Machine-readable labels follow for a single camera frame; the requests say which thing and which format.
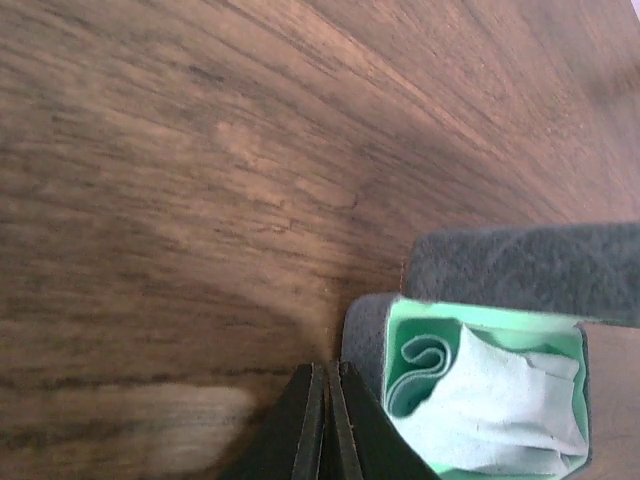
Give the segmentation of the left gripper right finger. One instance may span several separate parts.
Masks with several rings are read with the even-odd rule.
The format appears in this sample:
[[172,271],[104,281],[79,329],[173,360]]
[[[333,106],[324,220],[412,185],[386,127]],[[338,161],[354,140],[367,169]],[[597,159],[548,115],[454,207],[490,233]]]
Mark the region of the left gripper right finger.
[[328,386],[327,479],[427,480],[438,477],[400,437],[352,364],[330,364]]

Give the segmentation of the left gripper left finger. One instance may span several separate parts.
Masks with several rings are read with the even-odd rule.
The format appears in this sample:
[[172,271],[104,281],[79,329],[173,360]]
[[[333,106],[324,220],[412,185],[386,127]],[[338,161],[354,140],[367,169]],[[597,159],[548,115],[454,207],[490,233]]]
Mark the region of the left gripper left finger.
[[324,368],[297,367],[256,437],[219,475],[231,480],[318,479],[325,424]]

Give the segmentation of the light blue cleaning cloth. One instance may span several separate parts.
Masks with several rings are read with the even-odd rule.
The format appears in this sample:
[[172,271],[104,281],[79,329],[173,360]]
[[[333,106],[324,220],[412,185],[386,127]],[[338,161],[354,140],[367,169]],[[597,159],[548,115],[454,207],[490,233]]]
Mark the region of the light blue cleaning cloth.
[[512,352],[466,325],[414,334],[398,349],[406,372],[384,408],[427,463],[490,475],[565,475],[589,452],[573,411],[579,363]]

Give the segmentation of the teal glasses case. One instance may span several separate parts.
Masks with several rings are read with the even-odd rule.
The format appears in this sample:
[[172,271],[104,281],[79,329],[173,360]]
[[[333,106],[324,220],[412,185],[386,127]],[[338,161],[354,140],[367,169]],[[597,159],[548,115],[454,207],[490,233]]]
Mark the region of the teal glasses case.
[[356,300],[340,358],[381,393],[385,320],[402,298],[585,318],[591,465],[580,479],[639,476],[639,226],[636,223],[447,230],[420,238],[399,294]]

